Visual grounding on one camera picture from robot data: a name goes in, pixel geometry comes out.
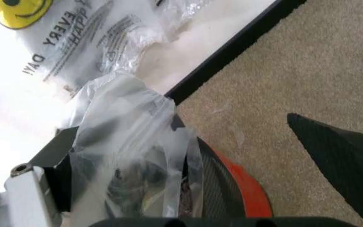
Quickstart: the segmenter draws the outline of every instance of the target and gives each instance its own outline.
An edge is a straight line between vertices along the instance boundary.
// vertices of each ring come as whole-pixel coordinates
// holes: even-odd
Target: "crumpled plastic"
[[[197,137],[187,128],[173,130],[174,115],[172,100],[126,73],[95,91],[69,154],[72,226],[113,217],[178,217],[185,160],[191,216],[201,215]]]
[[[134,73],[148,46],[172,40],[208,1],[0,1],[0,24],[26,50],[17,55],[23,59],[16,73],[55,85],[55,94],[69,100],[109,72]]]

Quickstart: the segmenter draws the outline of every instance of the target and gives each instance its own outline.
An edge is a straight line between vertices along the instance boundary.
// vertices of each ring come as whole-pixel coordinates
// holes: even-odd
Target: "carpet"
[[[288,127],[290,112],[363,133],[363,0],[308,0],[178,107],[258,180],[275,216],[363,226]]]

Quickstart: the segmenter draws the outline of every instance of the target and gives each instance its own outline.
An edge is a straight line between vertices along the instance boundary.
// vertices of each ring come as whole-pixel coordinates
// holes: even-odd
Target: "smiley face logo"
[[[0,0],[0,23],[8,28],[21,29],[40,19],[52,0]]]

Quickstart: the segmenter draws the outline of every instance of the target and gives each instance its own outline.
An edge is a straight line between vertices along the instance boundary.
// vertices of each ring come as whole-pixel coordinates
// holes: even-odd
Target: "screw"
[[[33,166],[30,163],[20,164],[20,165],[14,167],[10,171],[10,176],[11,177],[19,176],[19,175],[22,175],[22,174],[27,173],[29,171],[32,171],[32,170],[33,170]]]

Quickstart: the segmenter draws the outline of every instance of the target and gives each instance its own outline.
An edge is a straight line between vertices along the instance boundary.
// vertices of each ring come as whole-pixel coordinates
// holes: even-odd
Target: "clear plastic bag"
[[[125,73],[96,90],[70,152],[72,226],[109,217],[177,217],[186,157],[192,213],[201,215],[197,138],[171,128],[174,109],[172,100]]]
[[[17,73],[37,75],[70,98],[108,72],[135,72],[144,50],[168,40],[204,1],[0,1],[0,24],[26,49],[15,56],[23,58]]]

